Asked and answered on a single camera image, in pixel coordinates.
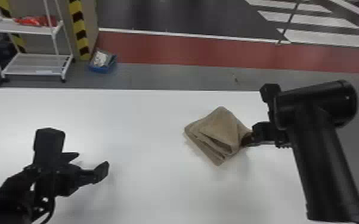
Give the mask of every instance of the folded cloth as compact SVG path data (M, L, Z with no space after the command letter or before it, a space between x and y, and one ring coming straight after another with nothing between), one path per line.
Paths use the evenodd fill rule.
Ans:
M225 107L218 107L207 117L186 126L185 134L220 166L240 150L242 138L252 131Z

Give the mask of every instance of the yellow and black striped pillar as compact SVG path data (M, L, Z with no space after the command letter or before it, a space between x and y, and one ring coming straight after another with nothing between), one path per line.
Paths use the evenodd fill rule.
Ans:
M6 18L11 18L11 11L8 0L0 0L0 13ZM22 37L18 34L12 34L11 36L13 37L11 41L13 41L17 45L20 52L26 53L25 43Z
M76 47L79 51L81 60L89 60L91 58L91 53L89 50L89 40L86 35L81 0L69 1L69 9L73 23L74 36L76 39Z

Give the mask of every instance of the wire shelf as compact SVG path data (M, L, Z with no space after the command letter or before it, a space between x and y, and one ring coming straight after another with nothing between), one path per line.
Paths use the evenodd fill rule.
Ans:
M71 55L18 53L3 70L3 74L61 76L71 61Z
M21 33L21 34L36 34L36 35L52 35L55 36L63 26L63 22L59 21L57 26L24 26L16 23L11 18L4 18L0 16L0 33Z

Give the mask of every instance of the blue box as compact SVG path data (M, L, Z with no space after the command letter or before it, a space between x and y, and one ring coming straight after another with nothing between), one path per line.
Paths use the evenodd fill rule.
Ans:
M109 66L102 66L102 67L94 67L91 63L88 64L88 68L91 71L107 74L110 73L114 65L117 63L117 55L113 55L112 59L110 60Z

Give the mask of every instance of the red object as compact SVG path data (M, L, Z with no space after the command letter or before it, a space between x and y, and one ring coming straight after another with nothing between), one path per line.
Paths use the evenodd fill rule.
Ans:
M51 15L50 20L52 26L57 26L57 19L55 16ZM46 15L15 18L14 21L25 26L49 26L49 20Z
M100 32L96 47L121 63L359 73L359 48L339 46Z

